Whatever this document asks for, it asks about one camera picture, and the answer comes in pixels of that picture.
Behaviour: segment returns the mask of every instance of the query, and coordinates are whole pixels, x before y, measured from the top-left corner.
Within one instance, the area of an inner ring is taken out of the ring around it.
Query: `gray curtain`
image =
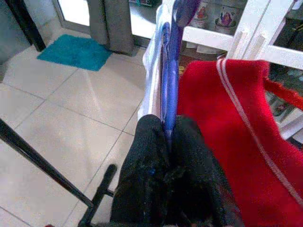
[[[134,39],[128,0],[88,0],[90,36],[114,52],[132,54]]]

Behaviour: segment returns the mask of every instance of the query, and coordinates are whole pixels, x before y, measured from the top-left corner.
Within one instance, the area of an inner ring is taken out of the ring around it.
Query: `black fabric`
[[[121,169],[111,222],[235,225],[231,201],[224,172],[194,121],[178,116],[168,153],[160,119],[140,119]]]

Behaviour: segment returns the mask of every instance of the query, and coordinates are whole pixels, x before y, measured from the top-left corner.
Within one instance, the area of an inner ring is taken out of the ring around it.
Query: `blue clothes hanger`
[[[171,150],[178,105],[179,54],[183,30],[195,15],[201,0],[175,0],[172,10],[171,29],[165,23],[162,29],[162,89],[161,119]]]

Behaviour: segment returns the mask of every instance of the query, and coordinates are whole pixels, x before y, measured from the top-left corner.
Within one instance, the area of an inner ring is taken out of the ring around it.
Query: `cabinet door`
[[[202,0],[184,30],[187,48],[204,54],[240,59],[249,44],[268,0]]]
[[[269,78],[303,96],[303,6],[292,10],[293,3],[293,0],[269,3],[243,58],[269,61]],[[267,96],[282,132],[302,115],[302,111],[284,100],[272,94]]]

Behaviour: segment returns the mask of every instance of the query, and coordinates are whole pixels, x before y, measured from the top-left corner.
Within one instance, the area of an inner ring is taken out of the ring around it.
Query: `red sweater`
[[[303,153],[279,134],[268,72],[265,61],[194,61],[180,78],[178,114],[199,125],[246,226],[303,227]]]

